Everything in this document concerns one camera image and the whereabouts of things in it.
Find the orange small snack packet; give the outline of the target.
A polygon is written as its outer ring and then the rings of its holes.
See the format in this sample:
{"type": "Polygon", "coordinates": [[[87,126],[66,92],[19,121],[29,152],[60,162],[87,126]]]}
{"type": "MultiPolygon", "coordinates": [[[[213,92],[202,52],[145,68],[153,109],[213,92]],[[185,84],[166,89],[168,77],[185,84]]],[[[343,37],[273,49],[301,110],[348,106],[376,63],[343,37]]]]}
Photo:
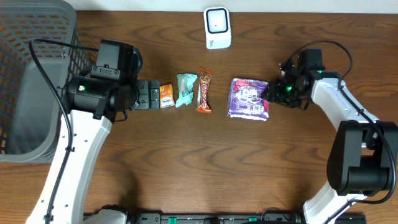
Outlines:
{"type": "Polygon", "coordinates": [[[160,91],[160,107],[168,108],[175,105],[172,84],[162,85],[160,91]]]}

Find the red purple snack bag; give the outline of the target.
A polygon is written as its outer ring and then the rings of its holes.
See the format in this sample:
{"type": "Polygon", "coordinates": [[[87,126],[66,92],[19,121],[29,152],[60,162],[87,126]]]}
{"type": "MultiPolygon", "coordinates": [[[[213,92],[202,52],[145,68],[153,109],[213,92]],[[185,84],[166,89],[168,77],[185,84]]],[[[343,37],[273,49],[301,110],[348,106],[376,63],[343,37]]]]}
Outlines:
{"type": "Polygon", "coordinates": [[[268,83],[260,80],[234,78],[228,95],[227,115],[230,118],[243,118],[267,121],[269,102],[261,98],[268,83]]]}

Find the teal snack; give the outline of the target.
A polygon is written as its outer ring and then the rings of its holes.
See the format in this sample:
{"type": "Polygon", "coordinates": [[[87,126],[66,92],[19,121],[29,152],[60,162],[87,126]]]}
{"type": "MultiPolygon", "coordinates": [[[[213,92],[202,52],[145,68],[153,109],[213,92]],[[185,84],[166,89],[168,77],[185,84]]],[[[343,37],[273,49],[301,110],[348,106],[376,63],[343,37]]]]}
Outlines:
{"type": "Polygon", "coordinates": [[[178,82],[178,99],[175,102],[175,107],[182,105],[189,105],[193,101],[193,86],[197,79],[197,75],[191,73],[184,73],[177,75],[178,82]]]}

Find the brown orange candy bar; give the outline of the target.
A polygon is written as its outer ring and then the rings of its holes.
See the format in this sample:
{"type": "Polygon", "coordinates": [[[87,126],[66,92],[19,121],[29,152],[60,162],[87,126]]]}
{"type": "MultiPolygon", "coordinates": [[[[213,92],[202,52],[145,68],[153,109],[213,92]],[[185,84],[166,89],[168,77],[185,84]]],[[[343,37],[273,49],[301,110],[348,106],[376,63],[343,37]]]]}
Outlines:
{"type": "Polygon", "coordinates": [[[213,78],[213,72],[211,70],[206,70],[203,67],[200,67],[200,75],[199,75],[199,86],[198,86],[198,99],[197,99],[197,108],[196,110],[201,113],[211,113],[212,110],[208,105],[208,90],[213,78]]]}

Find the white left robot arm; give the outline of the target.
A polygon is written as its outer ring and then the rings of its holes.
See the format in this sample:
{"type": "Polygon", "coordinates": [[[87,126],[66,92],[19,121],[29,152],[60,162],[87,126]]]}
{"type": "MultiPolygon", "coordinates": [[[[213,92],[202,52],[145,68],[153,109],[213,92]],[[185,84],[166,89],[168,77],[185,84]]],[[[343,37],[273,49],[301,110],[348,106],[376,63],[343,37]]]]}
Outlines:
{"type": "Polygon", "coordinates": [[[134,223],[133,214],[117,205],[106,205],[89,217],[83,211],[98,154],[116,115],[160,107],[159,86],[141,88],[137,83],[143,66],[139,49],[103,39],[96,64],[57,91],[33,44],[31,40],[30,54],[60,107],[62,122],[47,180],[26,222],[134,223]]]}

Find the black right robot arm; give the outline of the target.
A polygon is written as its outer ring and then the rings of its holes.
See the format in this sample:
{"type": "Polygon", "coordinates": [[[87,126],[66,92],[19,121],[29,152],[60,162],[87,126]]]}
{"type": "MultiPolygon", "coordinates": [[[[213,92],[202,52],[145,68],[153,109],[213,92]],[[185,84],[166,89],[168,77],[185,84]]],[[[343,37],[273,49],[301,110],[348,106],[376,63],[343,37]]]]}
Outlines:
{"type": "Polygon", "coordinates": [[[303,49],[280,65],[282,78],[262,98],[288,108],[318,105],[336,129],[327,182],[302,205],[302,223],[334,223],[356,203],[381,204],[397,183],[397,125],[381,121],[347,89],[338,72],[323,66],[320,49],[303,49]]]}

